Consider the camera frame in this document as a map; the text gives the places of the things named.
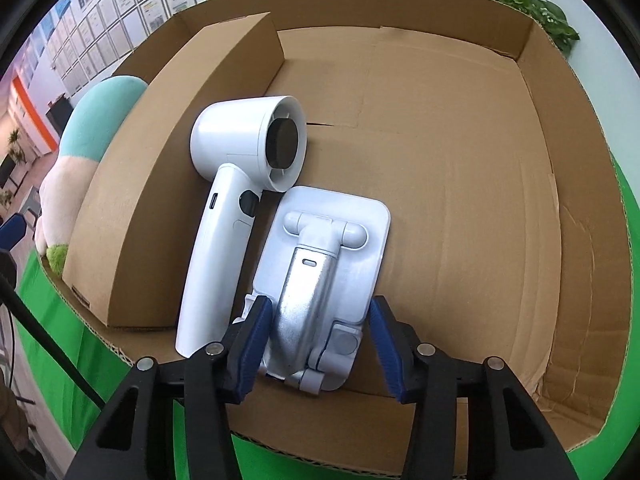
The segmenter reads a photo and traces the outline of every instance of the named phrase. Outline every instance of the metal screw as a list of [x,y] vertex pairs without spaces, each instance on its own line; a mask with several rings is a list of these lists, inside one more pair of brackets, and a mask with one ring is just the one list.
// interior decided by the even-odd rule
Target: metal screw
[[418,354],[424,355],[426,357],[432,356],[436,353],[436,347],[431,343],[420,343],[417,350]]
[[141,372],[146,372],[147,370],[151,370],[154,365],[154,360],[151,357],[143,357],[136,363],[136,368]]
[[499,357],[489,357],[486,363],[492,370],[502,370],[504,368],[504,361]]
[[224,349],[225,347],[222,345],[222,343],[215,342],[209,343],[204,351],[209,355],[219,355],[222,354]]

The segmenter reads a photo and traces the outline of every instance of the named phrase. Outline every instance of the green backdrop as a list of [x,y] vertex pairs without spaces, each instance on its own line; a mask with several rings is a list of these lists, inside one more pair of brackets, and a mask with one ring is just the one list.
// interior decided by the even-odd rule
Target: green backdrop
[[[638,204],[616,164],[629,224],[633,275],[640,267],[640,211]],[[636,292],[640,285],[634,280],[632,319],[640,315]],[[35,253],[32,253],[20,282],[18,293],[35,317],[76,364],[94,389],[108,399],[126,375],[129,367],[112,353],[76,317],[60,299],[44,274]],[[20,339],[33,375],[42,395],[71,445],[77,449],[82,438],[98,415],[98,409],[88,400],[56,362],[18,326]],[[580,480],[602,480],[625,450],[640,425],[640,330],[634,327],[628,346],[623,377],[616,399],[603,430],[593,441],[569,456]],[[184,443],[184,412],[179,404],[174,409],[175,467],[179,480],[187,480],[188,466]],[[322,468],[279,455],[260,446],[234,437],[238,462],[245,480],[354,480],[356,475]]]

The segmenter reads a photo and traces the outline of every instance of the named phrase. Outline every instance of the black cable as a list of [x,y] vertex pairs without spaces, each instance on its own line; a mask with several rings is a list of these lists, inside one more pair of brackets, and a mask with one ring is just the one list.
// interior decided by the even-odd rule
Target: black cable
[[36,405],[35,400],[26,399],[25,397],[21,397],[21,396],[18,396],[18,395],[15,396],[15,400],[17,400],[18,402],[24,402],[25,404],[31,404],[32,406]]
[[9,374],[9,389],[14,384],[14,368],[15,368],[15,328],[14,328],[14,316],[12,316],[9,307],[6,308],[9,314],[9,325],[11,325],[11,372]]
[[25,328],[29,334],[39,343],[42,348],[57,362],[71,380],[91,399],[98,408],[104,408],[104,400],[98,395],[94,388],[78,371],[69,357],[62,351],[62,348],[53,341],[49,333],[44,330],[35,316],[22,302],[11,285],[4,276],[0,274],[0,300],[7,309],[14,315],[15,319]]

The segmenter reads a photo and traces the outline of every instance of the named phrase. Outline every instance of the blue gripper pad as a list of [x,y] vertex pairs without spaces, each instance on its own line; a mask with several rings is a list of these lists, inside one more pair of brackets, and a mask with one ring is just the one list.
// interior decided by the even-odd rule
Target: blue gripper pad
[[383,296],[371,300],[369,327],[385,374],[386,387],[398,402],[405,404],[415,402],[411,391],[415,386],[415,378],[414,356],[403,326],[404,323],[396,321]]
[[247,318],[236,336],[227,359],[227,371],[234,377],[233,385],[236,403],[244,400],[254,387],[255,377],[262,361],[273,320],[271,300],[258,296]]

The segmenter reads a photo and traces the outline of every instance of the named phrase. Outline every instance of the chair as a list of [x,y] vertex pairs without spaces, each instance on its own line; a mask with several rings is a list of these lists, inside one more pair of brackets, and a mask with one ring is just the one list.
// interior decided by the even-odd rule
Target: chair
[[27,221],[21,213],[12,214],[9,219],[0,226],[0,249],[10,251],[24,238],[27,232]]
[[27,221],[27,225],[32,231],[35,231],[36,222],[42,212],[42,207],[40,206],[40,190],[35,186],[31,186],[27,197],[22,201],[22,205],[20,206],[19,213],[25,218],[28,212],[33,215],[33,224]]

